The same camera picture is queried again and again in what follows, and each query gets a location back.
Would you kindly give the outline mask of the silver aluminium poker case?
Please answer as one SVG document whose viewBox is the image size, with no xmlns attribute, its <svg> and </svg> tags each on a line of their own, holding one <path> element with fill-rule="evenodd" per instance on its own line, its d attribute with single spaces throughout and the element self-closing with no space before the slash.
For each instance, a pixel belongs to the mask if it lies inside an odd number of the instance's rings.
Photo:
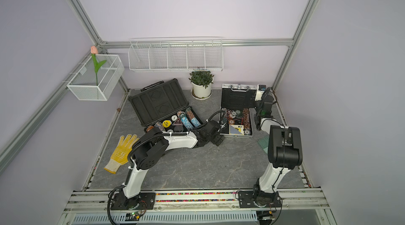
<svg viewBox="0 0 405 225">
<path fill-rule="evenodd" d="M 221 120 L 220 134 L 226 137 L 250 138 L 253 136 L 254 122 L 251 117 L 251 130 L 244 130 L 244 135 L 229 135 L 229 125 L 243 125 L 243 109 L 255 107 L 256 85 L 222 84 L 220 109 L 225 111 Z"/>
</svg>

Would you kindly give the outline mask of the black plastic poker case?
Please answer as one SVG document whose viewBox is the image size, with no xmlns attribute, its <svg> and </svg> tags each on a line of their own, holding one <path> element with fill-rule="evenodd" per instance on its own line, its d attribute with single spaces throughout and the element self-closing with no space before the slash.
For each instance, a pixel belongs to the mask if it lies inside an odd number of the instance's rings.
<svg viewBox="0 0 405 225">
<path fill-rule="evenodd" d="M 139 94 L 131 96 L 129 101 L 138 116 L 141 126 L 145 128 L 157 122 L 162 123 L 165 120 L 171 120 L 172 116 L 176 116 L 178 112 L 186 113 L 186 109 L 189 107 L 200 123 L 203 123 L 192 106 L 190 106 L 176 78 L 149 85 L 143 88 Z"/>
</svg>

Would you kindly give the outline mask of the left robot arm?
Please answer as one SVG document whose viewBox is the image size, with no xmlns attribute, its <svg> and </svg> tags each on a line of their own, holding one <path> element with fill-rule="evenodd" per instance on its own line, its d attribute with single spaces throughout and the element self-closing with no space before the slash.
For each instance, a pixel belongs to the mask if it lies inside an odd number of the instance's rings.
<svg viewBox="0 0 405 225">
<path fill-rule="evenodd" d="M 132 145 L 127 156 L 129 171 L 125 182 L 109 193 L 108 210 L 152 209 L 144 202 L 140 192 L 148 171 L 155 166 L 166 151 L 200 148 L 209 142 L 220 145 L 221 125 L 208 121 L 203 125 L 181 133 L 162 132 L 155 127 Z"/>
</svg>

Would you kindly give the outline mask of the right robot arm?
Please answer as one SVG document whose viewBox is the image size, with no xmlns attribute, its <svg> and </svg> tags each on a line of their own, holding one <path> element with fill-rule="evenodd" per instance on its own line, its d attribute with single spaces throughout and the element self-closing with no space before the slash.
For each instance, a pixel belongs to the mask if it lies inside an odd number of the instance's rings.
<svg viewBox="0 0 405 225">
<path fill-rule="evenodd" d="M 301 131 L 274 119 L 272 107 L 276 103 L 277 97 L 271 88 L 266 89 L 261 99 L 255 102 L 255 127 L 268 134 L 269 161 L 264 174 L 257 179 L 253 188 L 253 201 L 258 207 L 271 204 L 281 206 L 278 185 L 285 175 L 303 162 Z"/>
</svg>

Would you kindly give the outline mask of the blue white chip stack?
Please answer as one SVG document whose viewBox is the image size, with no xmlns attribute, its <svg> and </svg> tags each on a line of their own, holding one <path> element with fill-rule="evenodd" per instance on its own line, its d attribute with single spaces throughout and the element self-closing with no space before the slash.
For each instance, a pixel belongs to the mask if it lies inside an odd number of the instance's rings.
<svg viewBox="0 0 405 225">
<path fill-rule="evenodd" d="M 194 127 L 201 126 L 200 121 L 196 118 L 195 114 L 193 113 L 190 107 L 186 109 L 186 115 Z"/>
</svg>

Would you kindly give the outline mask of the playing card deck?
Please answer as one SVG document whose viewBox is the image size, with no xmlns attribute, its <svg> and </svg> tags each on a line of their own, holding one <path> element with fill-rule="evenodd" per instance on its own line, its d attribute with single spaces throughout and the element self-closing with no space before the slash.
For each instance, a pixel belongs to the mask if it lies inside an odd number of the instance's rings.
<svg viewBox="0 0 405 225">
<path fill-rule="evenodd" d="M 229 135 L 244 135 L 244 126 L 243 125 L 229 125 L 228 128 Z"/>
</svg>

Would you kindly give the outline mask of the orange black chip stack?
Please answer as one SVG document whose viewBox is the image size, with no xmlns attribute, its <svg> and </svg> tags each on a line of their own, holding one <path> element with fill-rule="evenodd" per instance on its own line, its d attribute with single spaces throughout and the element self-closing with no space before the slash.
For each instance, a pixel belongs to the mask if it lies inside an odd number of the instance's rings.
<svg viewBox="0 0 405 225">
<path fill-rule="evenodd" d="M 243 109 L 243 126 L 244 130 L 251 130 L 250 110 L 248 108 Z"/>
</svg>

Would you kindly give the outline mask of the yellow round chip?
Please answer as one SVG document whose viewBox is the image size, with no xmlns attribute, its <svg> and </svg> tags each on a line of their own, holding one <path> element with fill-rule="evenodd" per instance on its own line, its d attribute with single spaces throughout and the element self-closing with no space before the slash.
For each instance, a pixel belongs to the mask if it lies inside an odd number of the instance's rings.
<svg viewBox="0 0 405 225">
<path fill-rule="evenodd" d="M 167 129 L 172 125 L 172 122 L 171 122 L 171 120 L 165 120 L 165 121 L 162 122 L 162 125 L 163 125 L 164 128 Z"/>
</svg>

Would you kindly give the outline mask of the white potted green plant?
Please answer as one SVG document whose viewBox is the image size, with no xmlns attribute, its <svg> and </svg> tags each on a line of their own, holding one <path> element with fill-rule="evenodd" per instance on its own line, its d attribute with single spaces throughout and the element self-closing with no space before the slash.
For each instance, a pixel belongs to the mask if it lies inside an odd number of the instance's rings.
<svg viewBox="0 0 405 225">
<path fill-rule="evenodd" d="M 205 100 L 212 94 L 214 75 L 210 71 L 194 71 L 190 73 L 192 95 L 196 99 Z"/>
</svg>

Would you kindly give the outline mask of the yellow work glove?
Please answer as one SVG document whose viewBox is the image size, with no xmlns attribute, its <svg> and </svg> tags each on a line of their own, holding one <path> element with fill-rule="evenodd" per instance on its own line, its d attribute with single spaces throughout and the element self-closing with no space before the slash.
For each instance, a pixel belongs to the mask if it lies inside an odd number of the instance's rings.
<svg viewBox="0 0 405 225">
<path fill-rule="evenodd" d="M 132 150 L 132 146 L 138 141 L 138 139 L 138 135 L 136 134 L 120 136 L 118 144 L 104 169 L 109 173 L 116 174 L 122 165 L 128 163 L 127 157 Z"/>
</svg>

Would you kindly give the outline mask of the pink artificial tulip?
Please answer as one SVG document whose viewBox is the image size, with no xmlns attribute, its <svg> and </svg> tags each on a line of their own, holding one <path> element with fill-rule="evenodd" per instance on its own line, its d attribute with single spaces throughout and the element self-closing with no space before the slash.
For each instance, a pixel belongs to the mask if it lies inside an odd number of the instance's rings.
<svg viewBox="0 0 405 225">
<path fill-rule="evenodd" d="M 100 68 L 107 62 L 106 60 L 102 60 L 102 61 L 98 61 L 96 55 L 98 54 L 98 49 L 96 46 L 91 46 L 90 49 L 90 53 L 91 53 L 91 58 L 93 61 L 93 65 L 94 65 L 94 73 L 96 75 L 96 85 L 99 85 L 99 81 L 98 81 L 98 72 L 100 70 Z"/>
</svg>

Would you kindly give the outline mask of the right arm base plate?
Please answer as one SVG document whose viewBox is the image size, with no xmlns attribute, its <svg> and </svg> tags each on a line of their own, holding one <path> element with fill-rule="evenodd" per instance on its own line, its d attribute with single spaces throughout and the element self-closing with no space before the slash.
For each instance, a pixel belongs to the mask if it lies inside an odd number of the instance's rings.
<svg viewBox="0 0 405 225">
<path fill-rule="evenodd" d="M 280 208 L 282 198 L 276 193 L 265 193 L 262 191 L 242 191 L 235 192 L 235 198 L 239 202 L 240 208 Z"/>
</svg>

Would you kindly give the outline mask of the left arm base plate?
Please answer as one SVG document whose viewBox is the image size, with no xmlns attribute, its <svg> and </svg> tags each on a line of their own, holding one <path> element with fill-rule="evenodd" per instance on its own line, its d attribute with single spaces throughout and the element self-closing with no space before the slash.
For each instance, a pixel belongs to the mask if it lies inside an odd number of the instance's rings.
<svg viewBox="0 0 405 225">
<path fill-rule="evenodd" d="M 116 193 L 112 199 L 112 210 L 152 210 L 155 205 L 156 194 L 140 192 L 133 198 L 127 198 L 122 191 Z"/>
</svg>

